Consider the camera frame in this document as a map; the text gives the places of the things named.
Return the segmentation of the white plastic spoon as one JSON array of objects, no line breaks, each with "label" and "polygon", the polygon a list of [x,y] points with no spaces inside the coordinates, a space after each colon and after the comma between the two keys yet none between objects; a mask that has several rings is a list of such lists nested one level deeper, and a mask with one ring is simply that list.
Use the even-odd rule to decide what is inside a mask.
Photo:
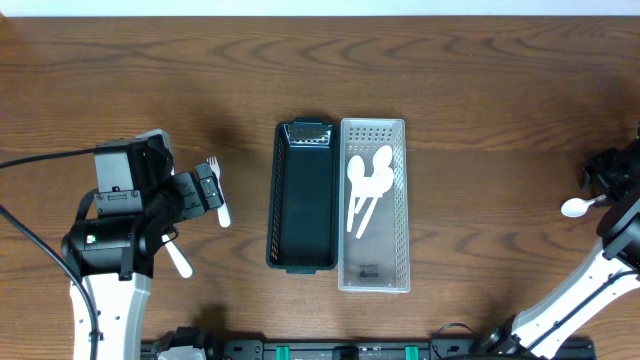
[{"label": "white plastic spoon", "polygon": [[391,186],[393,185],[394,182],[394,174],[393,174],[393,170],[390,167],[385,167],[382,170],[379,170],[378,172],[376,172],[373,176],[379,176],[380,177],[380,184],[379,184],[379,193],[375,196],[375,197],[370,197],[372,199],[369,207],[367,208],[365,215],[360,223],[360,226],[357,230],[356,233],[356,238],[360,239],[362,237],[362,235],[364,234],[370,220],[371,217],[373,215],[373,212],[375,210],[375,207],[377,205],[378,200],[383,196],[383,194],[387,191],[390,190]]},{"label": "white plastic spoon", "polygon": [[355,155],[353,156],[347,165],[347,177],[351,182],[351,193],[350,199],[348,203],[348,211],[347,211],[347,224],[346,230],[348,232],[352,231],[353,221],[355,215],[355,207],[356,207],[356,197],[360,191],[360,185],[362,179],[364,178],[365,173],[365,165],[364,160],[361,156]]},{"label": "white plastic spoon", "polygon": [[571,198],[561,206],[561,213],[565,217],[578,218],[584,216],[591,206],[602,203],[606,200],[606,195],[600,195],[590,200],[581,198]]}]

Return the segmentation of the white plastic spoon diagonal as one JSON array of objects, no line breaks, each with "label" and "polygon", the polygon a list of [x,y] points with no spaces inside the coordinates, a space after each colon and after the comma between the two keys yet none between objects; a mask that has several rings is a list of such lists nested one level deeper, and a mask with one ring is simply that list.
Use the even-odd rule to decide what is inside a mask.
[{"label": "white plastic spoon diagonal", "polygon": [[[388,167],[392,161],[392,148],[390,145],[384,145],[380,147],[372,158],[372,164],[374,172],[378,172],[385,167]],[[365,197],[362,196],[356,203],[355,213],[358,214],[365,203]]]}]

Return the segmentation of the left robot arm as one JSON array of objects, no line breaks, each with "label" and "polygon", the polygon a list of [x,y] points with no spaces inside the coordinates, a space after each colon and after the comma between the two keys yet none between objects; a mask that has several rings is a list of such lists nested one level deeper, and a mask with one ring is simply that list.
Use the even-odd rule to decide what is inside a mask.
[{"label": "left robot arm", "polygon": [[172,244],[176,224],[225,206],[206,163],[178,173],[161,129],[94,150],[97,188],[87,192],[63,237],[74,280],[76,359],[138,359],[154,257]]}]

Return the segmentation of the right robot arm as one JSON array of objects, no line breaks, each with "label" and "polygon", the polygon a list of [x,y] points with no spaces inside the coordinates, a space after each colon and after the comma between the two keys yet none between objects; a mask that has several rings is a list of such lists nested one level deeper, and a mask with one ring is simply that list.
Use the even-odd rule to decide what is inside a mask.
[{"label": "right robot arm", "polygon": [[582,187],[595,187],[599,195],[571,198],[561,213],[578,218],[591,207],[608,209],[597,226],[594,247],[549,295],[476,343],[472,355],[551,359],[598,312],[639,288],[639,140],[587,160]]}]

